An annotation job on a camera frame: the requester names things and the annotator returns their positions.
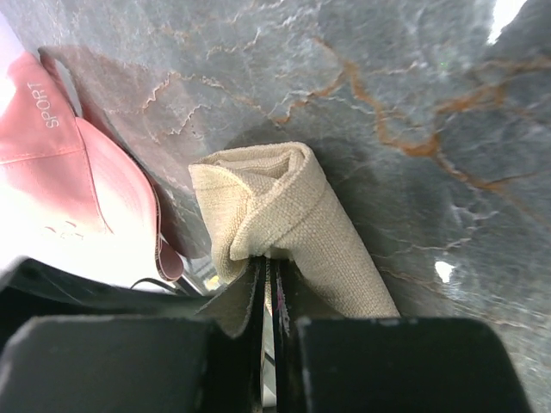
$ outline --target beige cloth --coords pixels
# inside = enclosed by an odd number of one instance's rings
[[[223,280],[238,277],[249,256],[286,256],[313,291],[345,316],[399,315],[308,146],[221,151],[189,171]]]

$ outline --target rolled towel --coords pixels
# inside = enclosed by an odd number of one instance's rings
[[[190,165],[219,276],[250,256],[287,257],[348,317],[398,311],[312,150],[298,142],[216,152]]]

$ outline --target black plastic part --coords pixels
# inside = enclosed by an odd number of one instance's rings
[[[97,316],[90,314],[109,311],[113,302],[94,308],[4,290],[0,325],[6,330],[30,315],[73,315],[33,317],[8,340],[0,360],[0,411],[261,411],[265,269],[265,260],[252,260],[191,319],[176,315],[181,297],[158,301],[162,317]],[[239,305],[228,318],[230,303]],[[24,316],[7,317],[25,305]]]
[[[483,323],[302,318],[297,330],[300,411],[531,411],[501,341]]]
[[[296,322],[304,316],[336,319],[343,316],[306,285],[293,263],[269,261],[268,276],[272,295],[277,409],[285,413],[302,412],[306,408],[306,391],[301,379]]]
[[[21,262],[0,291],[0,348],[31,317],[145,314],[190,317],[209,298],[177,297],[112,287],[59,271],[36,260]]]

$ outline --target marble countertop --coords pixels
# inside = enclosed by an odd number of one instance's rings
[[[404,315],[476,317],[551,410],[548,0],[4,0],[156,179],[204,260],[189,163],[299,140]]]

